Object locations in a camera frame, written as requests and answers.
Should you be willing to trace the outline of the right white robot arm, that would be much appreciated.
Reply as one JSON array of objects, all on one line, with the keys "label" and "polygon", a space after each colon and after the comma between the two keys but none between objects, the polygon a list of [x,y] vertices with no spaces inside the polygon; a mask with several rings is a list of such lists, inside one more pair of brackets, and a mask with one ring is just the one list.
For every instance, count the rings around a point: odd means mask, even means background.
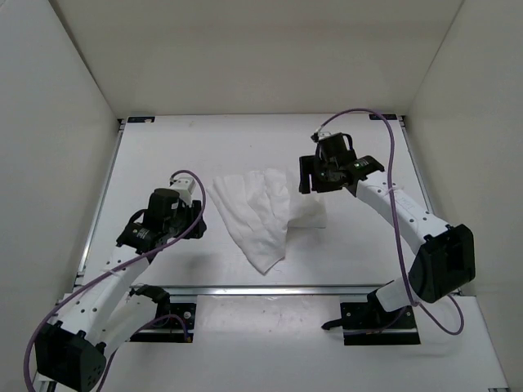
[{"label": "right white robot arm", "polygon": [[301,194],[348,190],[395,231],[398,244],[414,254],[401,276],[367,296],[363,319],[373,332],[392,325],[410,305],[433,304],[476,276],[474,238],[465,225],[451,225],[416,203],[393,184],[375,158],[357,157],[344,133],[315,133],[315,152],[299,159]]}]

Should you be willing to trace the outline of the white fabric skirt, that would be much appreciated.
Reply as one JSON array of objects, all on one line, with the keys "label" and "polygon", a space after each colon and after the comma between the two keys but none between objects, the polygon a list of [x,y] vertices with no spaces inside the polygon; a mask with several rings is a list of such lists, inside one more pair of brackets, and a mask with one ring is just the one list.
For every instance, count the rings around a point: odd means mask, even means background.
[{"label": "white fabric skirt", "polygon": [[298,186],[296,171],[267,168],[218,176],[207,188],[232,240],[262,275],[285,258],[290,229],[327,226],[323,198]]}]

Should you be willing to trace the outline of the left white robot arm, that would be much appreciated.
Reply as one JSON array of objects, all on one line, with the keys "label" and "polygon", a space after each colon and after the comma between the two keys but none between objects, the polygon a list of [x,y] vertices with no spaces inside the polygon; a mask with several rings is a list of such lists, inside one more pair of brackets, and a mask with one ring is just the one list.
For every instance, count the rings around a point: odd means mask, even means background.
[{"label": "left white robot arm", "polygon": [[200,239],[207,200],[192,197],[194,183],[157,188],[116,239],[112,256],[90,282],[66,297],[37,328],[29,351],[38,372],[74,391],[99,390],[119,346],[147,325],[172,319],[168,292],[135,281],[164,249]]}]

